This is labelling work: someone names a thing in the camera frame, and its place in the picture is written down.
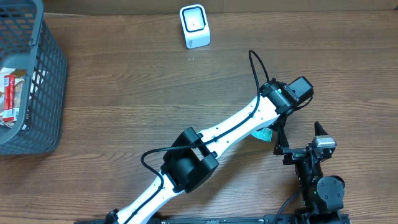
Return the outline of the teal tissue pack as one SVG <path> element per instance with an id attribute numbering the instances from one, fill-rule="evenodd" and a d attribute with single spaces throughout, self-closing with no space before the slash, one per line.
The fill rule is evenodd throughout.
<path id="1" fill-rule="evenodd" d="M 251 135 L 254 138 L 259 139 L 261 141 L 271 142 L 273 136 L 273 130 L 270 128 L 262 128 L 260 130 L 251 133 Z"/>

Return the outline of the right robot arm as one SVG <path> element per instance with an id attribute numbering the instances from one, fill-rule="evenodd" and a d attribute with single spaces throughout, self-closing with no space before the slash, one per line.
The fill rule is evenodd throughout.
<path id="1" fill-rule="evenodd" d="M 284 118 L 274 125 L 274 130 L 277 131 L 274 154 L 284 157 L 284 165 L 295 166 L 300 190 L 280 207 L 275 222 L 281 221 L 281 213 L 287 204 L 301 195 L 304 207 L 289 215 L 287 223 L 349 223 L 347 215 L 340 215 L 340 210 L 344 207 L 345 182 L 337 175 L 324 176 L 320 165 L 332 157 L 336 141 L 319 122 L 315 122 L 312 142 L 304 148 L 292 149 L 285 135 L 285 122 Z"/>

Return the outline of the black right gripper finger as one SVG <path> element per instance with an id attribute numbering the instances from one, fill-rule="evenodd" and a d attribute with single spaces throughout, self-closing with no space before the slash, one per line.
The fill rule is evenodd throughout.
<path id="1" fill-rule="evenodd" d="M 286 117 L 282 117 L 273 124 L 273 130 L 277 133 L 277 140 L 274 147 L 274 155 L 277 156 L 285 154 L 285 152 L 290 149 L 289 142 L 284 131 L 286 120 Z"/>
<path id="2" fill-rule="evenodd" d="M 328 135 L 328 133 L 323 129 L 322 125 L 318 121 L 314 123 L 314 130 L 316 136 Z"/>

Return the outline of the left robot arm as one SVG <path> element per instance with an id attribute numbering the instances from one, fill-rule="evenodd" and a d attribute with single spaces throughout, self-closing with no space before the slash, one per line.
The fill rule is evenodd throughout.
<path id="1" fill-rule="evenodd" d="M 151 169 L 151 185 L 130 205 L 109 212 L 106 223 L 147 223 L 170 199 L 194 191 L 218 167 L 228 149 L 253 132 L 282 121 L 314 94 L 313 85 L 298 77 L 290 84 L 276 79 L 257 87 L 257 95 L 222 123 L 196 132 L 183 131 L 171 147 L 162 148 L 163 164 Z"/>

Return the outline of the red snack bar wrapper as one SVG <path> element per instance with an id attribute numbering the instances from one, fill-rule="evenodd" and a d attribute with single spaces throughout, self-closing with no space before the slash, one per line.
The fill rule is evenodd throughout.
<path id="1" fill-rule="evenodd" d="M 4 77 L 4 111 L 2 120 L 13 121 L 14 120 L 14 91 L 15 91 L 15 76 L 14 74 L 8 74 Z"/>

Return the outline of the brown nut snack pouch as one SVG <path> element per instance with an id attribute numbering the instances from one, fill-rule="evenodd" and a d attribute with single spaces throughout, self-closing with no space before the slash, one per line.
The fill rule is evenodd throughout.
<path id="1" fill-rule="evenodd" d="M 13 97 L 13 112 L 14 115 L 13 120 L 5 121 L 3 120 L 4 115 L 4 106 L 6 101 L 6 94 L 5 94 L 5 76 L 6 75 L 14 75 L 14 97 Z M 21 98 L 22 98 L 22 89 L 25 83 L 24 76 L 27 75 L 27 70 L 24 69 L 16 69 L 16 68 L 6 68 L 3 67 L 1 69 L 1 126 L 11 128 L 15 125 L 19 114 L 19 108 L 21 105 Z"/>

